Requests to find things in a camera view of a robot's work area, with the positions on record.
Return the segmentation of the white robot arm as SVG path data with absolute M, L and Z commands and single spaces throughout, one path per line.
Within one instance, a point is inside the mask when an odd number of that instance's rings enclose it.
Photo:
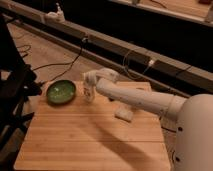
M 109 68 L 83 74 L 88 101 L 99 93 L 177 123 L 174 171 L 213 171 L 213 95 L 189 98 L 178 95 L 122 87 L 119 74 Z

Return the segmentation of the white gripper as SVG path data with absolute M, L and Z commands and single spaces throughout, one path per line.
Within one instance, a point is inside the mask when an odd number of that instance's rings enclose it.
M 84 96 L 88 102 L 92 102 L 95 98 L 94 87 L 89 84 L 96 84 L 100 78 L 107 79 L 113 83 L 118 81 L 119 73 L 110 68 L 102 68 L 99 70 L 91 70 L 83 74 Z

